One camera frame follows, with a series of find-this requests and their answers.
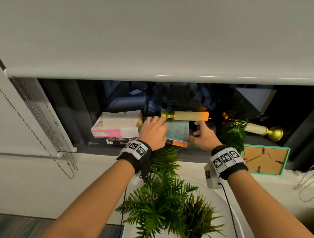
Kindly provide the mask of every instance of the black cable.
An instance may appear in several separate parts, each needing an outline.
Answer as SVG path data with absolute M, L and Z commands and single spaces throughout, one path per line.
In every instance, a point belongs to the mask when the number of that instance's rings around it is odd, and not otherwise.
M 125 188 L 124 198 L 123 198 L 123 203 L 122 203 L 122 216 L 121 216 L 121 224 L 120 224 L 119 238 L 121 237 L 121 231 L 122 231 L 123 212 L 124 212 L 124 201 L 125 201 L 125 195 L 126 195 L 126 194 L 127 194 L 127 187 Z
M 230 214 L 231 214 L 231 218 L 232 218 L 232 223 L 233 223 L 233 227 L 234 227 L 234 229 L 235 229 L 235 233 L 236 233 L 236 238 L 238 238 L 238 233 L 237 233 L 237 231 L 236 231 L 236 226 L 235 226 L 235 221 L 234 221 L 234 219 L 233 219 L 233 215 L 232 215 L 232 211 L 231 211 L 231 206 L 230 206 L 230 203 L 229 203 L 229 200 L 228 200 L 228 197 L 227 197 L 227 194 L 226 194 L 226 191 L 225 191 L 225 188 L 224 188 L 224 186 L 222 185 L 222 183 L 218 183 L 218 184 L 220 184 L 221 186 L 222 186 L 222 189 L 224 190 L 224 193 L 225 193 L 225 196 L 226 196 L 226 199 L 227 199 L 227 203 L 228 203 L 228 206 L 229 206 L 229 209 L 230 209 Z

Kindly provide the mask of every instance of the forearm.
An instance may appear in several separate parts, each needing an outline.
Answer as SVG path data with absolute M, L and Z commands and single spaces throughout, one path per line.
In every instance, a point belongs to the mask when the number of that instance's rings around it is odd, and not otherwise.
M 248 171 L 231 174 L 228 183 L 256 238 L 314 237 Z
M 43 238 L 96 238 L 134 173 L 128 161 L 118 160 L 68 207 Z

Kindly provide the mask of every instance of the pink flower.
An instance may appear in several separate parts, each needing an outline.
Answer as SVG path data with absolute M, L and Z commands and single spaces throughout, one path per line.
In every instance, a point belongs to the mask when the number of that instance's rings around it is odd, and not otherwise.
M 156 200 L 158 198 L 158 194 L 154 193 L 153 199 Z

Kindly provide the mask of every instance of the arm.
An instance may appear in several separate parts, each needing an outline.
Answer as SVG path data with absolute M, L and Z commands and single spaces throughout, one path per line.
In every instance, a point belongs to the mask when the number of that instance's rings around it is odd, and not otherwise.
M 194 132 L 199 137 L 189 137 L 190 141 L 204 150 L 219 152 L 224 148 L 204 121 L 195 122 L 200 130 Z M 236 200 L 256 238 L 297 238 L 314 236 L 276 199 L 274 199 L 247 170 L 238 163 L 220 175 L 227 179 Z
M 149 117 L 139 139 L 151 150 L 157 150 L 165 146 L 166 130 L 167 124 L 161 118 Z M 119 159 L 75 199 L 42 238 L 97 238 L 134 176 L 135 167 L 128 160 Z

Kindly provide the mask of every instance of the person's left hand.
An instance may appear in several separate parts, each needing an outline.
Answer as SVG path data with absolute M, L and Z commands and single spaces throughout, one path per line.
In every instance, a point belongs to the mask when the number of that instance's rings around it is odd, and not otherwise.
M 142 133 L 139 140 L 146 142 L 152 151 L 163 148 L 166 143 L 165 133 L 168 124 L 164 123 L 162 118 L 155 116 L 153 119 L 148 117 L 144 122 Z

